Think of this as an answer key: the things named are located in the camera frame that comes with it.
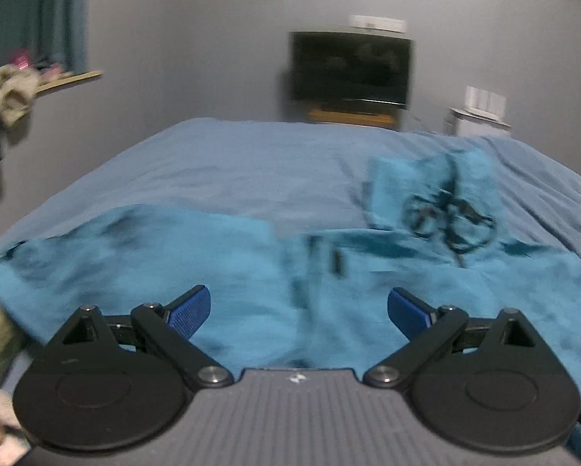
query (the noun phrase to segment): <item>blue bedsheet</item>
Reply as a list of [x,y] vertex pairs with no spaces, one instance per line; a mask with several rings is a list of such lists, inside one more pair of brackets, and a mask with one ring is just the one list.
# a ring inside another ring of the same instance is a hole
[[213,311],[193,341],[235,375],[295,366],[361,376],[406,343],[386,312],[403,287],[472,316],[521,309],[581,390],[581,260],[510,234],[487,154],[376,159],[371,175],[366,213],[378,229],[278,240],[263,221],[122,207],[0,255],[0,302],[45,343],[83,304],[125,314],[204,284]]
[[367,227],[371,157],[417,159],[472,148],[496,164],[509,230],[581,257],[581,177],[514,139],[214,119],[177,124],[124,151],[16,223],[0,237],[0,249],[137,203],[269,221],[279,235]]

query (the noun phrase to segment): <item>power outlet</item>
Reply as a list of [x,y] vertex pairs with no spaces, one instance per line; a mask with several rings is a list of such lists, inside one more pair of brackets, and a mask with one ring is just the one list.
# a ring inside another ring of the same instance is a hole
[[352,15],[349,18],[349,24],[354,28],[395,31],[396,33],[407,32],[407,23],[405,21],[401,21],[400,19],[390,19],[387,17]]
[[470,85],[465,90],[465,109],[469,113],[480,115],[495,121],[504,119],[506,98]]

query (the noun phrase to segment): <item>teal towel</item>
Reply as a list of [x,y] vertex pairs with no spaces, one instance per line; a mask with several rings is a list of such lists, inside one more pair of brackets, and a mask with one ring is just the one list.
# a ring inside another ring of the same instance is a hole
[[243,367],[286,364],[296,338],[280,261],[265,222],[135,205],[0,256],[0,302],[45,343],[82,304],[128,314],[204,284],[211,315],[192,342],[239,375]]
[[[276,240],[263,222],[136,205],[0,256],[0,301],[46,342],[81,304],[105,314],[166,303],[196,284],[213,297],[192,341],[244,367],[351,367],[361,376],[406,344],[387,296],[402,287],[471,316],[522,310],[581,391],[581,260],[522,243],[504,225],[482,151],[375,159],[374,229]],[[581,450],[581,429],[573,437]]]

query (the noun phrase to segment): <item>bed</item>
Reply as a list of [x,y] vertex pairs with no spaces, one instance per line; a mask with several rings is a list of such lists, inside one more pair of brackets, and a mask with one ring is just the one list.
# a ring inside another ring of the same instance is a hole
[[[495,163],[513,235],[581,259],[581,177],[515,139],[208,118],[177,124],[56,194],[0,237],[0,252],[135,204],[259,219],[278,236],[367,228],[370,158],[420,159],[475,148]],[[7,391],[28,362],[28,354],[16,360],[3,385]]]

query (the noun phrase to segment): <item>pink object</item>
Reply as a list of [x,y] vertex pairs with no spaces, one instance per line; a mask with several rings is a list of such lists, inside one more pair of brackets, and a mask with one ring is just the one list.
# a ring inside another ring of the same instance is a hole
[[31,54],[29,54],[27,49],[20,49],[16,51],[10,63],[17,66],[21,70],[24,70],[33,64],[31,61]]
[[63,70],[61,65],[59,63],[53,63],[50,68],[42,70],[42,82],[47,83],[51,82],[52,80],[56,80],[61,76],[62,73]]

